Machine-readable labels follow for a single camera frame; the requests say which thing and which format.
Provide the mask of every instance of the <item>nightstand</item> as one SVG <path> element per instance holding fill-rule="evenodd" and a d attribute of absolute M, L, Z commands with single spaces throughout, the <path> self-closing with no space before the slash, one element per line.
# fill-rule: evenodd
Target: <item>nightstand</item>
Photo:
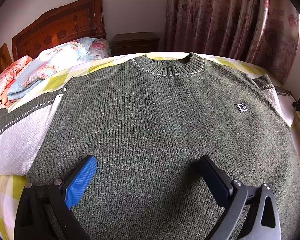
<path fill-rule="evenodd" d="M 151 32 L 117 34 L 113 39 L 116 55 L 157 52 L 159 38 Z"/>

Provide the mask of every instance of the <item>drawer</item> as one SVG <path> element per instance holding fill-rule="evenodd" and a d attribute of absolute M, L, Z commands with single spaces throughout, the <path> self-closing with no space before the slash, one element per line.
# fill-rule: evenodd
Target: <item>drawer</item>
<path fill-rule="evenodd" d="M 158 46 L 156 45 L 145 45 L 145 46 L 132 46 L 117 48 L 119 55 L 133 54 L 133 53 L 144 53 L 144 52 L 157 52 Z"/>
<path fill-rule="evenodd" d="M 134 41 L 121 41 L 116 42 L 117 48 L 132 47 L 132 46 L 155 46 L 157 40 L 134 40 Z"/>

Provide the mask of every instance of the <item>headboard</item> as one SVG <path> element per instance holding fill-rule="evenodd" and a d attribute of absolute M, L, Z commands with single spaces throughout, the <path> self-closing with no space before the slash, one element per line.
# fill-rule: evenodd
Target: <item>headboard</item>
<path fill-rule="evenodd" d="M 42 14 L 12 38 L 14 60 L 83 37 L 106 38 L 102 0 L 78 0 Z"/>

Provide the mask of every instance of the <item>floral curtain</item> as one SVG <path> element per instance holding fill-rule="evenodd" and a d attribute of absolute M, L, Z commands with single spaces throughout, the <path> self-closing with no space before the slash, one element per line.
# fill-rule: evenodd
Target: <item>floral curtain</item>
<path fill-rule="evenodd" d="M 259 65 L 284 83 L 299 38 L 289 0 L 168 0 L 165 50 Z"/>

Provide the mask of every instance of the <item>curtain fold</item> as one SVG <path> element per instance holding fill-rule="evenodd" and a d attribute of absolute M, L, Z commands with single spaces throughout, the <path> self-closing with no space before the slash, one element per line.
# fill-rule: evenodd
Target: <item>curtain fold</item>
<path fill-rule="evenodd" d="M 166 51 L 230 57 L 284 83 L 296 54 L 298 12 L 289 0 L 167 0 Z"/>

